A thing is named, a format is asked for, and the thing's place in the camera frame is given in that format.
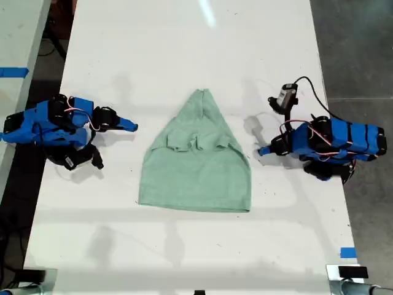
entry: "green shirt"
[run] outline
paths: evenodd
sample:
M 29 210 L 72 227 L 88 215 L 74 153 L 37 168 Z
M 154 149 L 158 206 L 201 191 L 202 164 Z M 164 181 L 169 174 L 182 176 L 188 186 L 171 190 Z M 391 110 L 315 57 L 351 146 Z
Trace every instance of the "green shirt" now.
M 146 152 L 139 204 L 248 212 L 251 170 L 210 91 L 196 90 Z

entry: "gray floor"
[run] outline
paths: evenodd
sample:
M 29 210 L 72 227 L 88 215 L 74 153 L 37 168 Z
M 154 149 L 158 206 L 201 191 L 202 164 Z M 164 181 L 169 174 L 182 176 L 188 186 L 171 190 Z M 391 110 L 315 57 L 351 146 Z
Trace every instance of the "gray floor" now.
M 383 127 L 389 145 L 393 138 L 393 1 L 311 3 L 330 109 L 344 119 Z M 34 79 L 60 80 L 62 69 L 57 53 L 39 57 Z M 393 287 L 389 167 L 393 167 L 391 152 L 374 162 L 359 163 L 344 189 L 359 262 L 368 267 L 372 283 Z

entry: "white table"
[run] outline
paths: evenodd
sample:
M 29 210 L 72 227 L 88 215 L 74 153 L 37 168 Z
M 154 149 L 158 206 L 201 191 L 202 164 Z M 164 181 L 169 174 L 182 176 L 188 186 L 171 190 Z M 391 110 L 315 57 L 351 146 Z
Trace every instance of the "white table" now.
M 47 162 L 25 266 L 58 269 L 55 294 L 329 294 L 325 265 L 356 263 L 341 181 L 258 158 L 248 126 L 276 136 L 267 98 L 304 74 L 325 100 L 308 0 L 79 0 L 61 91 L 139 130 L 97 136 L 101 171 Z M 196 88 L 250 158 L 250 213 L 137 204 L 145 151 Z M 298 97 L 293 118 L 324 114 L 306 82 Z
M 0 130 L 6 117 L 23 111 L 36 64 L 50 0 L 0 1 L 0 67 L 28 68 L 24 78 L 0 78 Z M 0 201 L 15 148 L 0 142 Z

